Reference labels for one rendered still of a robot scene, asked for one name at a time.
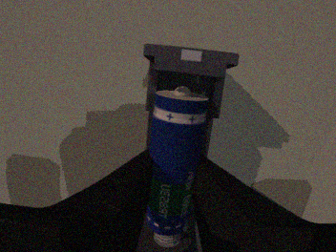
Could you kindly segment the blue cylindrical battery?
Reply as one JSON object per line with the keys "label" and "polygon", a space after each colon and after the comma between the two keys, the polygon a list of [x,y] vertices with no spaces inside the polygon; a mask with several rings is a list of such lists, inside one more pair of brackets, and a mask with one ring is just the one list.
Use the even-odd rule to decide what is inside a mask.
{"label": "blue cylindrical battery", "polygon": [[152,183],[146,222],[160,236],[176,236],[187,224],[206,129],[207,96],[186,87],[156,92],[149,156]]}

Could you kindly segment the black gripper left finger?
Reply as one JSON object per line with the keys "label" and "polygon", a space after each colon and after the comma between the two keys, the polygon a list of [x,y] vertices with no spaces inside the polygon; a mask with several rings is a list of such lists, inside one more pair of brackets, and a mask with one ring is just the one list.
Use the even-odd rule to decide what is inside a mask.
{"label": "black gripper left finger", "polygon": [[152,183],[149,150],[53,206],[0,202],[0,252],[137,252]]}

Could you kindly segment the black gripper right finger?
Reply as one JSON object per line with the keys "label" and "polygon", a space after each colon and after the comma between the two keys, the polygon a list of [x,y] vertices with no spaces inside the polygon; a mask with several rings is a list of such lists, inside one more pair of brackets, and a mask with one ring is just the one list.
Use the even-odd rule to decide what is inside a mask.
{"label": "black gripper right finger", "polygon": [[202,252],[336,252],[336,224],[310,222],[201,154],[192,191]]}

